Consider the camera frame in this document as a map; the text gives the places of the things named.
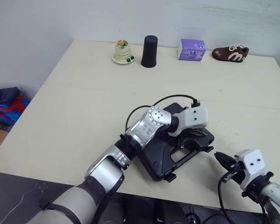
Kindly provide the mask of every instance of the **black plastic case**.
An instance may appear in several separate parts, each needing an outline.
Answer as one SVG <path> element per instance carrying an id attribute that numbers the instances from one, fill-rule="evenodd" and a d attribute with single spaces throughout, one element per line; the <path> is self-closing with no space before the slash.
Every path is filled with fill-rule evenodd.
<path id="1" fill-rule="evenodd" d="M 184 110 L 178 103 L 173 103 L 164 110 L 171 114 Z M 206 128 L 185 129 L 177 137 L 171 137 L 167 132 L 158 132 L 149 144 L 139 153 L 139 158 L 155 181 L 171 182 L 176 178 L 172 172 L 201 151 L 209 152 L 213 149 L 209 145 L 214 136 Z M 182 148 L 189 153 L 174 162 L 171 155 Z"/>

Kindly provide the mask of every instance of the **tissue box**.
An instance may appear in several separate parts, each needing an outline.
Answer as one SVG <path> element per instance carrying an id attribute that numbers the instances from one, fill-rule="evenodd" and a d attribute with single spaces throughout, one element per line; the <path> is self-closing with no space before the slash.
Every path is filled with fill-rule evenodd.
<path id="1" fill-rule="evenodd" d="M 201 61 L 205 51 L 206 47 L 204 41 L 181 39 L 178 46 L 178 59 Z"/>

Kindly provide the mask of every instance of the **white wall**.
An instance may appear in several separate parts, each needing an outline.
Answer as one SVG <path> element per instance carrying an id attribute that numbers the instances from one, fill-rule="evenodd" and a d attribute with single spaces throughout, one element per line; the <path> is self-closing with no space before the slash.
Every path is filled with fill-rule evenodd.
<path id="1" fill-rule="evenodd" d="M 177 47 L 243 44 L 280 66 L 280 0 L 0 0 L 0 87 L 33 96 L 73 38 Z"/>

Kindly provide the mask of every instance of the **red fabric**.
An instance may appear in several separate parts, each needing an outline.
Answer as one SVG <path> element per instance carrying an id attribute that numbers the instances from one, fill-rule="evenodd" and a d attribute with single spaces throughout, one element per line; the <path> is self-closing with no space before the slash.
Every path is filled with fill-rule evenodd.
<path id="1" fill-rule="evenodd" d="M 10 107 L 0 107 L 0 110 L 6 111 L 6 113 L 10 113 L 13 110 L 17 110 L 20 113 L 23 113 L 25 110 L 25 105 L 23 104 L 23 97 L 21 95 L 18 95 L 16 99 L 14 100 L 13 104 L 10 105 Z"/>

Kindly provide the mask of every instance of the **brown shoe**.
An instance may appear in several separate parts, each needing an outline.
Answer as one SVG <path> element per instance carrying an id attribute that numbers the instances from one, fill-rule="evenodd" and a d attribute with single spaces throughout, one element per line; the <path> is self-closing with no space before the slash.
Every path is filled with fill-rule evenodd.
<path id="1" fill-rule="evenodd" d="M 248 55 L 249 48 L 242 45 L 232 45 L 226 48 L 216 48 L 211 53 L 219 61 L 242 62 Z"/>

